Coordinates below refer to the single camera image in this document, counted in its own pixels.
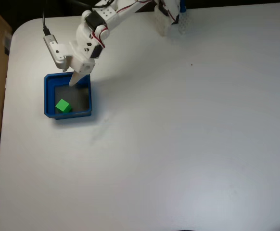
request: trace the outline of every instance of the black floor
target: black floor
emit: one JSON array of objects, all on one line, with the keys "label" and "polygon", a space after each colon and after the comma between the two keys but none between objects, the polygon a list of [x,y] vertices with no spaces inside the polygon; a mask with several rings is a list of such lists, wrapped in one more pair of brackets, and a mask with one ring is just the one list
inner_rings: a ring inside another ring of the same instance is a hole
[{"label": "black floor", "polygon": [[[0,0],[0,14],[15,31],[23,23],[41,18],[42,9],[47,3],[46,17],[81,15],[85,8],[71,4],[71,0]],[[98,0],[81,0],[95,4]],[[186,0],[187,7],[206,8],[217,6],[234,6],[280,2],[280,0]],[[147,4],[141,11],[153,11],[154,4]]]}]

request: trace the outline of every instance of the blue plastic container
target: blue plastic container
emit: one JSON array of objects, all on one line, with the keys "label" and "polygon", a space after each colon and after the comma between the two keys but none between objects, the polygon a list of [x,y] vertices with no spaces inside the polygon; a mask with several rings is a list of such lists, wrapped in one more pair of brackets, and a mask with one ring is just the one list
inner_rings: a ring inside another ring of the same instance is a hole
[{"label": "blue plastic container", "polygon": [[[44,114],[49,118],[54,119],[68,119],[76,117],[90,116],[92,114],[92,101],[91,101],[91,85],[90,75],[83,77],[75,86],[69,87],[68,83],[72,77],[73,72],[49,74],[44,78]],[[71,97],[70,100],[64,99],[64,96],[68,97],[69,92],[77,94],[77,91],[85,91],[85,96],[78,99]],[[69,113],[59,113],[55,108],[56,102],[60,98],[66,100],[72,106],[72,111]],[[85,107],[79,107],[78,101],[82,101]]]}]

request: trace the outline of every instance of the blue object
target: blue object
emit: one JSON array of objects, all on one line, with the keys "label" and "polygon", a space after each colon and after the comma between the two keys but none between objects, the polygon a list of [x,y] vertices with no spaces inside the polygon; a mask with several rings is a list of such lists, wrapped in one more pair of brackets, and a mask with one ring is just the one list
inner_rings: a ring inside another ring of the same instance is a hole
[{"label": "blue object", "polygon": [[180,12],[185,13],[186,10],[186,0],[180,0]]},{"label": "blue object", "polygon": [[73,72],[48,74],[44,78],[44,114],[49,118],[54,119],[68,119],[76,117],[90,116],[92,114],[91,102],[91,85],[90,75],[83,77],[78,83],[78,86],[86,87],[89,91],[89,108],[86,111],[69,112],[69,113],[56,113],[55,110],[55,88],[59,86],[68,85]]}]

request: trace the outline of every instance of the cable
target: cable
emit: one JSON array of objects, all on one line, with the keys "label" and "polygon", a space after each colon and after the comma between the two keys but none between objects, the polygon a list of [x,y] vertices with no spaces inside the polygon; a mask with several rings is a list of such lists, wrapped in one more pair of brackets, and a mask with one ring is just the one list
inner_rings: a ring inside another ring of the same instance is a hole
[{"label": "cable", "polygon": [[47,7],[47,3],[48,3],[48,0],[45,1],[45,6],[43,8],[43,14],[42,14],[42,18],[43,18],[43,31],[44,31],[45,36],[51,35],[50,30],[46,27],[46,23],[45,23],[45,9]]},{"label": "cable", "polygon": [[108,30],[108,28],[106,27],[106,28],[104,28],[101,32],[100,32],[100,36],[99,36],[99,39],[100,39],[100,41],[102,42],[102,38],[101,38],[101,35],[102,35],[102,32],[104,32],[105,30]]},{"label": "cable", "polygon": [[175,21],[175,18],[172,16],[170,10],[168,10],[169,15],[171,16],[171,18],[173,19],[173,21]]},{"label": "cable", "polygon": [[105,7],[110,6],[114,1],[115,0],[109,0],[106,4],[100,5],[100,6],[95,5],[95,6],[93,6],[93,8],[105,8]]},{"label": "cable", "polygon": [[131,5],[129,5],[129,6],[126,6],[126,7],[123,7],[123,8],[121,8],[120,10],[117,10],[116,12],[119,13],[119,12],[121,12],[121,11],[123,11],[123,10],[125,10],[125,9],[127,9],[127,8],[129,8],[129,7],[131,7],[131,6],[134,5],[136,2],[148,3],[148,2],[150,2],[150,1],[151,1],[151,0],[147,0],[147,1],[138,1],[138,0],[136,0],[133,4],[131,4]]},{"label": "cable", "polygon": [[102,41],[100,41],[100,40],[99,40],[99,39],[95,36],[94,32],[92,32],[92,34],[91,34],[91,35],[92,35],[92,37],[93,37],[93,38],[95,38],[95,39],[98,41],[98,43],[99,43],[99,44],[101,44],[101,46],[102,46],[103,48],[105,48],[105,47],[106,47],[106,46],[103,44],[103,42],[102,42]]}]

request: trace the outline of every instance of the blue bin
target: blue bin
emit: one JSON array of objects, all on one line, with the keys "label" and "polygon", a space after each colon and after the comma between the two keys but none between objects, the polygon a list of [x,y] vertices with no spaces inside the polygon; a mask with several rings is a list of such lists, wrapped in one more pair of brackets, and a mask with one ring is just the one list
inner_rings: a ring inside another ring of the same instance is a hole
[{"label": "blue bin", "polygon": [[[68,119],[92,114],[90,75],[75,86],[68,85],[73,72],[49,74],[44,78],[44,114],[49,118]],[[71,104],[72,111],[60,113],[56,104],[63,99]]]}]

